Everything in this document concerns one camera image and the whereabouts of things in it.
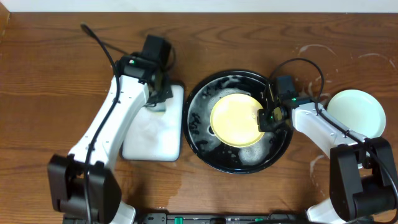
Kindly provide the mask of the yellow plate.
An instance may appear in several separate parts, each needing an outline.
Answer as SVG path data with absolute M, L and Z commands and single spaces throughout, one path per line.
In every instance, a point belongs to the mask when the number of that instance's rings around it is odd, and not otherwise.
M 263 106 L 253 97 L 234 93 L 222 97 L 211 110 L 210 123 L 215 136 L 233 147 L 248 147 L 264 135 L 257 122 Z

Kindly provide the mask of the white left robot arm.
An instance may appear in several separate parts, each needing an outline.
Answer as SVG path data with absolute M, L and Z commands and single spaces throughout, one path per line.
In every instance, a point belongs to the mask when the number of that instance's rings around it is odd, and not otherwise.
M 133 223 L 136 209 L 121 199 L 113 170 L 139 110 L 172 97 L 167 59 L 137 53 L 113 63 L 108 95 L 83 137 L 67 156 L 47 166 L 53 209 L 87 223 Z

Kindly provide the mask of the pale green plate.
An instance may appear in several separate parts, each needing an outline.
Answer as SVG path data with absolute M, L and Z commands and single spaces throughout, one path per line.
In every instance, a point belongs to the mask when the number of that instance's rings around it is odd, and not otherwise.
M 386 114 L 369 93 L 343 90 L 328 103 L 327 112 L 351 130 L 368 138 L 380 137 L 386 127 Z

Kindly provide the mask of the green yellow sponge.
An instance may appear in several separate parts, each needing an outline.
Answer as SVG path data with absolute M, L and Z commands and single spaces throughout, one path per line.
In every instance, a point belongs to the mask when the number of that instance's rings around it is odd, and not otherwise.
M 166 111 L 166 104 L 165 102 L 154 103 L 150 110 L 154 113 L 164 113 Z

